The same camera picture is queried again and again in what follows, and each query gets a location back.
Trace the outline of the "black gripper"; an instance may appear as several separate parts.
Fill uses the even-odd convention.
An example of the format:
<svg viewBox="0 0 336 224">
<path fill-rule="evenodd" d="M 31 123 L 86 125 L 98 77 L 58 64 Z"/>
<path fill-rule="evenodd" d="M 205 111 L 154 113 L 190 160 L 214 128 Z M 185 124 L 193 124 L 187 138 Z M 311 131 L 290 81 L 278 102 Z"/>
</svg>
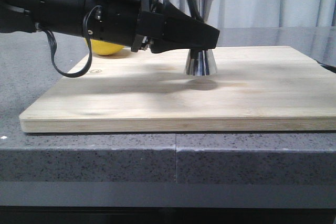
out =
<svg viewBox="0 0 336 224">
<path fill-rule="evenodd" d="M 86 0 L 83 36 L 152 53 L 214 49 L 220 31 L 193 19 L 168 0 Z"/>
</svg>

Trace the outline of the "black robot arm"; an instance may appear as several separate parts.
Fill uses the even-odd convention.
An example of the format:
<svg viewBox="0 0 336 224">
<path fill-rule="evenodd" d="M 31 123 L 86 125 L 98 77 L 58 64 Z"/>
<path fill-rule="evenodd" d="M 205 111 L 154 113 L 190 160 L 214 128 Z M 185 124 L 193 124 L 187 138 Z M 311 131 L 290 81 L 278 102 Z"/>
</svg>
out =
<svg viewBox="0 0 336 224">
<path fill-rule="evenodd" d="M 1 0 L 1 32 L 38 29 L 89 36 L 159 54 L 175 49 L 213 49 L 218 29 L 160 0 Z"/>
</svg>

